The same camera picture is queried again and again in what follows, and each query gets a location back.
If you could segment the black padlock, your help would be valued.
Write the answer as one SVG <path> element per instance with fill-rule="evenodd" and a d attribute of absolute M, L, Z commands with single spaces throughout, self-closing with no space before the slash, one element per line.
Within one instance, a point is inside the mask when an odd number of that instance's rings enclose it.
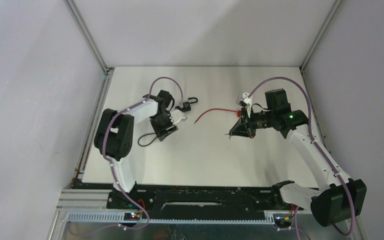
<path fill-rule="evenodd" d="M 183 113 L 191 111 L 191 104 L 189 101 L 183 102 L 181 105 L 175 107 L 176 110 L 179 110 Z"/>

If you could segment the black cable lock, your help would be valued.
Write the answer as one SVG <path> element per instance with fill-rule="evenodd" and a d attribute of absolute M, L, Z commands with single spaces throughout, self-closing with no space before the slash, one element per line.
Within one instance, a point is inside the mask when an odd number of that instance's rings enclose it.
<path fill-rule="evenodd" d="M 146 134 L 143 134 L 141 135 L 138 139 L 137 139 L 137 144 L 140 146 L 140 147 L 148 147 L 150 146 L 152 143 L 154 143 L 156 140 L 158 140 L 158 136 L 155 132 L 152 132 L 152 133 L 146 133 Z"/>

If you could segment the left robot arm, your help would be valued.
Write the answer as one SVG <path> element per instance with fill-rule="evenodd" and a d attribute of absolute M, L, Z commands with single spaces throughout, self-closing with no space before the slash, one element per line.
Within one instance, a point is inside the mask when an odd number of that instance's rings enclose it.
<path fill-rule="evenodd" d="M 138 194 L 132 191 L 136 181 L 128 156 L 134 145 L 134 127 L 149 119 L 156 138 L 163 141 L 178 130 L 172 113 L 168 110 L 173 101 L 174 98 L 168 91 L 161 90 L 158 95 L 145 96 L 143 101 L 126 110 L 107 108 L 101 115 L 93 145 L 110 163 L 113 186 L 122 191 L 118 201 L 125 208 L 133 208 L 138 202 Z"/>

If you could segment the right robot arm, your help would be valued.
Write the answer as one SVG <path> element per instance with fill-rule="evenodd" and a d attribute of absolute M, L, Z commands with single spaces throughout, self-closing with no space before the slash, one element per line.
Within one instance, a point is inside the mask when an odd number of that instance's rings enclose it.
<path fill-rule="evenodd" d="M 310 120 L 302 110 L 292 110 L 284 89 L 265 93 L 267 109 L 255 112 L 250 93 L 238 100 L 239 119 L 228 136 L 254 138 L 258 129 L 272 128 L 292 145 L 312 173 L 317 189 L 300 186 L 292 180 L 273 185 L 271 204 L 284 209 L 289 204 L 310 210 L 323 227 L 355 219 L 361 214 L 367 186 L 353 180 L 310 133 Z"/>

